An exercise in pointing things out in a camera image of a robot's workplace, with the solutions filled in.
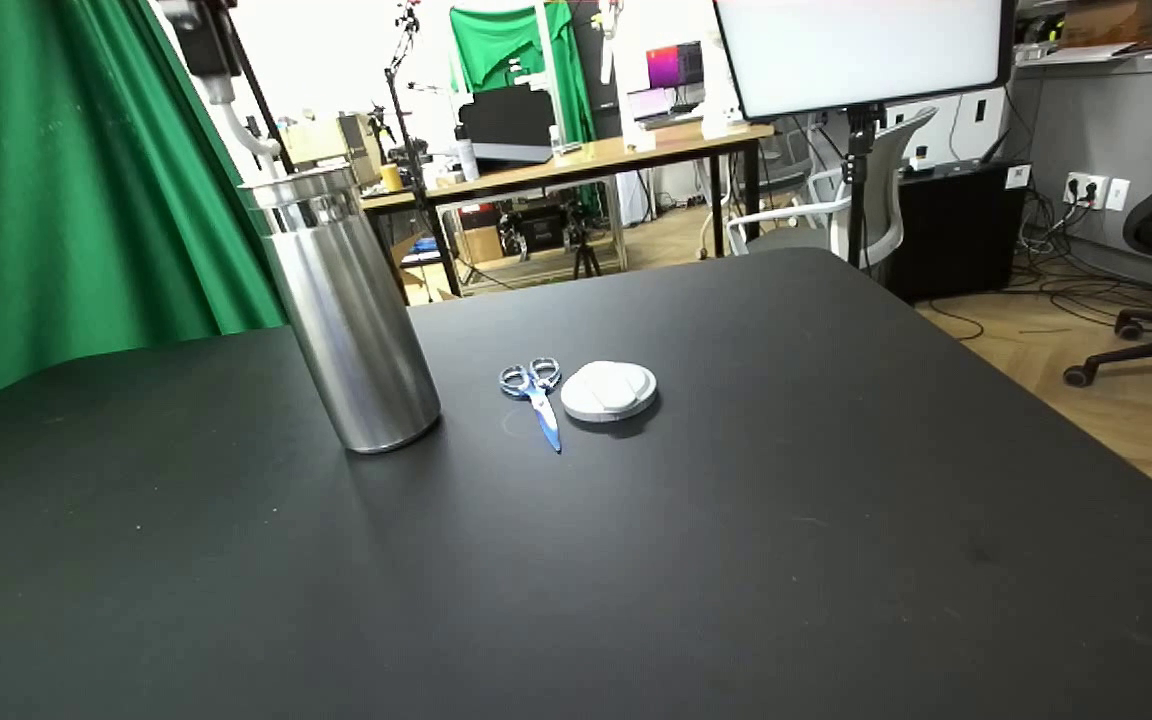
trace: chair wheel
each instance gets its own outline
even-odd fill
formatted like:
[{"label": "chair wheel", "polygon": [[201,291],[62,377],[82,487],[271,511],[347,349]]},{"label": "chair wheel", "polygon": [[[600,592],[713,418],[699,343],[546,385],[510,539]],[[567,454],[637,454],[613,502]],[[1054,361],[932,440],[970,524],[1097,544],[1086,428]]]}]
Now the chair wheel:
[{"label": "chair wheel", "polygon": [[1145,338],[1145,324],[1132,321],[1132,316],[1119,316],[1119,321],[1112,324],[1112,333],[1115,333],[1119,340],[1140,340],[1140,338]]},{"label": "chair wheel", "polygon": [[1097,370],[1089,370],[1089,365],[1066,370],[1066,385],[1073,385],[1073,388],[1089,388],[1093,382],[1097,382]]}]

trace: scissors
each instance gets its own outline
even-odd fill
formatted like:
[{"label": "scissors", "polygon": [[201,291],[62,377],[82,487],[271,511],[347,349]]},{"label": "scissors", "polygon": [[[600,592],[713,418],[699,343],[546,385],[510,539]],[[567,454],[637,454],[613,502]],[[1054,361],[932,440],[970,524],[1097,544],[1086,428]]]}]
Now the scissors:
[{"label": "scissors", "polygon": [[527,361],[499,374],[499,393],[533,404],[533,411],[539,418],[539,437],[554,454],[566,454],[562,418],[547,404],[547,393],[562,388],[562,382],[562,361]]}]

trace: whiteboard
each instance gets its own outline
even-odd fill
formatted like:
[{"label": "whiteboard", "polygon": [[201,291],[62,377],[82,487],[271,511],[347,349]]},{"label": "whiteboard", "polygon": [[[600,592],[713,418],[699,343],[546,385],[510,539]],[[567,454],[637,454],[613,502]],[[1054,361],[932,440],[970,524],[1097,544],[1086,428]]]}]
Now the whiteboard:
[{"label": "whiteboard", "polygon": [[745,117],[1001,86],[1012,0],[713,0]]}]

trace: green curtain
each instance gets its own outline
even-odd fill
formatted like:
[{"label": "green curtain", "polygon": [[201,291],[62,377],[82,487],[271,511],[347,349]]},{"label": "green curtain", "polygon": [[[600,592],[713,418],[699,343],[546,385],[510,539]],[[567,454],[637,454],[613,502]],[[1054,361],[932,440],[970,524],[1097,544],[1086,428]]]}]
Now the green curtain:
[{"label": "green curtain", "polygon": [[[517,77],[546,71],[535,7],[517,14],[463,14],[453,7],[453,37],[468,92],[510,89]],[[567,0],[547,3],[547,37],[562,82],[566,139],[594,139],[594,106],[576,49],[576,16]]]},{"label": "green curtain", "polygon": [[0,388],[283,324],[237,185],[147,0],[0,0]]}]

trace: black tabletop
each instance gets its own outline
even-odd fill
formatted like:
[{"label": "black tabletop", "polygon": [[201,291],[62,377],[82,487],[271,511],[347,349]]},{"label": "black tabletop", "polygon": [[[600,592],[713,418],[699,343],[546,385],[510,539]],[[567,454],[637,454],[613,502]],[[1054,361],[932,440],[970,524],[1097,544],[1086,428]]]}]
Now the black tabletop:
[{"label": "black tabletop", "polygon": [[[345,455],[290,333],[0,393],[0,715],[1152,715],[1152,486],[815,253],[416,312]],[[495,374],[642,361],[566,425]]]}]

